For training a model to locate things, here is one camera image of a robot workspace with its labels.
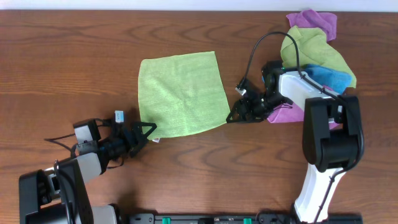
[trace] blue cloth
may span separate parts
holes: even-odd
[[[353,79],[348,73],[314,64],[305,66],[304,72],[319,85],[326,85],[339,94],[343,94]]]

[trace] wood grain surface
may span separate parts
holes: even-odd
[[[68,151],[43,141],[114,110],[139,119],[137,78],[145,58],[214,50],[229,105],[256,40],[288,31],[287,12],[0,11],[0,223],[19,222],[18,178]],[[398,219],[398,15],[337,13],[331,45],[356,74],[366,152],[335,192],[330,212],[365,223]],[[266,39],[249,78],[280,57]],[[86,185],[92,205],[127,212],[257,213],[288,210],[307,163],[302,123],[229,124],[149,143],[123,167]],[[64,140],[72,145],[75,138]]]

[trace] green cloth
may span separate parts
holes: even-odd
[[[141,121],[157,125],[148,139],[187,136],[225,124],[229,105],[215,53],[143,60],[138,103]]]
[[[348,87],[356,87],[356,77],[353,71],[349,69],[344,58],[337,50],[327,44],[326,34],[321,29],[298,28],[297,26],[293,26],[290,28],[288,34],[290,34],[297,43],[300,55],[300,66],[312,63],[348,73],[353,77]],[[296,66],[296,51],[292,40],[288,37],[285,37],[282,43],[280,56],[284,61],[285,67]]]

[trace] pink cloth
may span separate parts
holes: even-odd
[[[312,9],[300,13],[290,13],[286,16],[290,27],[321,28],[326,34],[327,41],[336,39],[337,16],[330,12],[315,12]]]
[[[328,90],[333,91],[330,87],[323,85]],[[267,120],[270,123],[289,123],[289,122],[299,122],[304,121],[304,111],[299,108],[295,103],[293,103],[292,108],[281,108],[275,110]],[[329,129],[337,127],[336,123],[329,123]]]

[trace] wire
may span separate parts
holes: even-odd
[[[275,110],[282,109],[282,108],[288,108],[288,109],[292,109],[292,108],[293,108],[293,106],[286,105],[286,104],[282,104],[280,107],[276,107],[276,108],[274,108],[274,109],[272,110],[272,112],[274,112]]]
[[[319,90],[321,93],[324,93],[324,94],[326,94],[327,96],[330,96],[331,98],[333,98],[334,100],[336,100],[340,105],[344,106],[344,107],[347,109],[347,111],[351,114],[351,116],[354,118],[354,120],[356,121],[357,126],[358,126],[358,132],[359,132],[359,147],[358,147],[358,153],[357,153],[357,155],[356,155],[355,161],[354,161],[351,165],[349,165],[349,166],[343,168],[343,170],[340,170],[340,171],[338,171],[338,172],[335,172],[335,173],[330,177],[330,182],[329,182],[328,188],[327,188],[327,190],[326,190],[325,196],[323,197],[322,203],[321,203],[321,205],[319,206],[317,215],[316,215],[315,220],[314,220],[314,223],[316,223],[316,222],[318,221],[318,217],[319,217],[319,215],[320,215],[320,213],[321,213],[321,211],[322,211],[322,208],[323,208],[323,206],[325,205],[325,202],[326,202],[326,200],[327,200],[327,198],[328,198],[328,195],[329,195],[329,193],[330,193],[331,186],[332,186],[333,182],[335,181],[336,176],[337,176],[337,175],[340,175],[340,174],[342,174],[342,173],[344,173],[344,172],[347,172],[347,171],[349,171],[349,170],[351,170],[351,169],[353,169],[354,167],[356,167],[356,166],[358,165],[358,162],[362,159],[362,156],[363,156],[363,154],[364,154],[364,136],[363,136],[362,126],[360,125],[360,124],[361,124],[361,121],[359,120],[358,117],[355,117],[355,115],[354,115],[354,113],[353,113],[353,110],[352,110],[351,107],[347,104],[347,102],[345,102],[345,100],[342,99],[341,95],[336,96],[336,95],[332,94],[331,92],[329,92],[329,90],[327,90],[327,89],[324,88],[324,87],[318,86],[317,84],[315,84],[314,82],[310,81],[305,75],[302,74],[301,68],[300,68],[299,48],[297,47],[297,43],[296,43],[296,41],[294,40],[294,38],[293,38],[292,36],[286,34],[285,32],[279,32],[279,31],[276,31],[276,32],[269,32],[268,34],[263,35],[263,36],[257,41],[257,43],[256,43],[255,46],[253,47],[253,50],[252,50],[252,52],[251,52],[251,54],[250,54],[249,63],[248,63],[248,67],[247,67],[247,69],[246,69],[246,73],[244,74],[244,76],[243,76],[241,82],[238,84],[238,88],[239,88],[239,89],[242,88],[244,82],[245,82],[246,79],[247,79],[247,76],[248,76],[248,73],[249,73],[249,69],[250,69],[250,65],[251,65],[251,61],[252,61],[254,52],[256,51],[258,45],[260,44],[260,42],[261,42],[264,38],[266,38],[266,37],[269,36],[269,35],[273,35],[273,34],[282,34],[282,35],[285,35],[286,37],[288,37],[290,40],[292,40],[292,42],[293,42],[293,44],[294,44],[295,52],[296,52],[297,72],[298,72],[298,74],[300,75],[300,77],[301,77],[302,79],[304,79],[307,83],[309,83],[311,86],[313,86],[315,89]]]
[[[67,220],[69,224],[74,224],[75,223],[75,218],[73,216],[73,211],[70,210],[69,207],[69,198],[68,198],[68,194],[65,188],[65,185],[63,184],[63,180],[60,178],[60,171],[58,170],[58,160],[55,160],[55,166],[54,166],[54,171],[55,171],[55,175],[58,177],[58,182],[60,184],[60,196],[61,199],[65,202],[65,210],[67,213]]]
[[[76,148],[77,148],[77,145],[78,145],[78,143],[75,143],[75,144],[72,146],[72,150],[70,151],[70,157],[71,157],[71,158],[75,158],[75,157],[76,157]]]
[[[273,35],[273,34],[282,34],[282,35],[290,36],[290,35],[288,35],[288,34],[286,34],[286,33],[284,33],[284,32],[275,31],[275,32],[269,32],[269,33],[267,33],[266,35],[263,35],[263,36],[257,41],[257,43],[256,43],[256,44],[254,45],[254,47],[253,47],[253,50],[251,51],[251,54],[250,54],[250,57],[249,57],[249,62],[248,62],[248,67],[246,68],[246,72],[244,73],[244,76],[243,76],[241,82],[238,84],[238,88],[239,88],[239,89],[242,88],[244,82],[246,81],[246,78],[248,77],[249,69],[250,69],[250,66],[251,66],[251,61],[252,61],[252,59],[253,59],[254,52],[256,51],[258,45],[260,44],[260,42],[261,42],[264,38],[266,38],[266,37],[269,36],[269,35]]]
[[[69,146],[67,146],[67,145],[65,145],[65,144],[63,144],[63,143],[60,143],[60,142],[58,142],[58,141],[56,141],[56,140],[52,140],[52,139],[44,139],[44,141],[48,141],[48,142],[51,142],[51,143],[57,144],[57,145],[59,145],[59,146],[62,146],[62,147],[64,147],[65,149],[68,149],[70,152],[72,152],[72,149],[71,149]]]
[[[66,135],[66,136],[61,136],[61,137],[57,137],[57,138],[48,139],[48,140],[53,140],[53,141],[55,141],[55,140],[59,140],[59,139],[69,138],[69,137],[72,137],[72,136],[74,136],[74,135],[75,135],[75,133],[73,133],[73,134],[68,134],[68,135]]]
[[[105,121],[104,119],[94,118],[96,121],[101,121],[103,126],[111,126],[111,123]]]
[[[73,214],[76,214],[76,211],[77,211],[77,208],[78,208],[79,204],[77,203],[78,200],[77,200],[77,197],[76,197],[77,196],[77,192],[76,192],[75,184],[73,183],[72,179],[70,178],[70,176],[66,172],[64,172],[63,170],[58,170],[58,171],[67,180],[69,186],[72,188],[73,199],[74,199],[74,203],[72,205],[75,205],[75,206],[72,206],[72,209],[73,209],[72,211],[73,211]]]
[[[106,169],[115,169],[124,165],[124,158],[122,157],[122,162],[118,166],[107,167]]]

